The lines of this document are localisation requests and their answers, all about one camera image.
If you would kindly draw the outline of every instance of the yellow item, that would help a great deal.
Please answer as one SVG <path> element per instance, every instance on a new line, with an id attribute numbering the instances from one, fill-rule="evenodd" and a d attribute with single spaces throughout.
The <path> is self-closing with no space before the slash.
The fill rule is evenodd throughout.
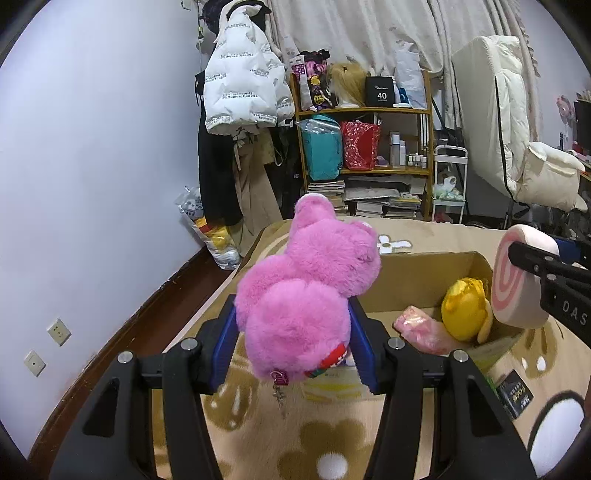
<path id="1" fill-rule="evenodd" d="M 339 102 L 365 106 L 366 70 L 359 63 L 333 63 L 329 75 Z"/>
<path id="2" fill-rule="evenodd" d="M 463 278 L 455 282 L 441 304 L 441 319 L 456 340 L 469 342 L 478 336 L 478 343 L 485 343 L 493 315 L 482 280 Z"/>
<path id="3" fill-rule="evenodd" d="M 205 217 L 198 218 L 194 223 L 201 233 L 212 241 L 217 250 L 222 251 L 233 245 L 232 237 L 225 226 L 211 227 L 207 224 Z"/>

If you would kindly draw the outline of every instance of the wooden floor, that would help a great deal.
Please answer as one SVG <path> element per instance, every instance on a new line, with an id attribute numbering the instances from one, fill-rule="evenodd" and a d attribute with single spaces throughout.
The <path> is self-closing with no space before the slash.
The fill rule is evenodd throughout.
<path id="1" fill-rule="evenodd" d="M 117 354 L 161 353 L 229 274 L 203 248 L 123 325 L 68 390 L 37 437 L 29 461 L 41 478 L 48 478 L 73 419 Z"/>

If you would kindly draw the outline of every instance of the wall socket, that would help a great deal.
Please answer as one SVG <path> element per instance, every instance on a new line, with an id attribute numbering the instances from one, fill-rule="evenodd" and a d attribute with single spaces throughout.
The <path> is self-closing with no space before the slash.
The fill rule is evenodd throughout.
<path id="1" fill-rule="evenodd" d="M 27 356 L 25 357 L 25 365 L 36 377 L 38 377 L 45 368 L 45 362 L 41 360 L 41 357 L 35 350 L 31 350 L 27 353 Z"/>
<path id="2" fill-rule="evenodd" d="M 57 319 L 55 322 L 51 324 L 51 326 L 47 329 L 47 333 L 53 338 L 59 346 L 62 346 L 66 343 L 66 340 L 70 338 L 70 331 L 68 327 L 64 325 L 64 322 L 61 319 Z"/>

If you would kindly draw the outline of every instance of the cardboard box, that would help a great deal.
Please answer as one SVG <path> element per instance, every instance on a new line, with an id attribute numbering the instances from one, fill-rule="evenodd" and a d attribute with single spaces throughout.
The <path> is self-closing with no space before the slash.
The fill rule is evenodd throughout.
<path id="1" fill-rule="evenodd" d="M 380 320 L 391 336 L 399 336 L 392 324 L 410 305 L 441 321 L 441 303 L 448 288 L 464 277 L 482 280 L 490 298 L 492 268 L 477 252 L 384 255 L 379 277 L 359 301 L 368 317 Z M 522 333 L 522 329 L 495 320 L 489 341 L 475 344 L 467 352 L 478 368 L 486 372 L 517 343 Z M 362 388 L 358 376 L 359 384 L 353 388 L 355 374 L 355 368 L 335 367 L 329 376 L 304 381 L 302 391 L 314 401 L 366 400 L 371 395 Z"/>

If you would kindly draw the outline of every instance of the pink fan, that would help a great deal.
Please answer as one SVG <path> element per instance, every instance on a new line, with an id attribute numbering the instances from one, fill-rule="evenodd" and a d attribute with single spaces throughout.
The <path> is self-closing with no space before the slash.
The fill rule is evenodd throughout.
<path id="1" fill-rule="evenodd" d="M 560 112 L 560 118 L 565 125 L 570 125 L 574 122 L 574 108 L 564 95 L 556 100 L 558 111 Z"/>

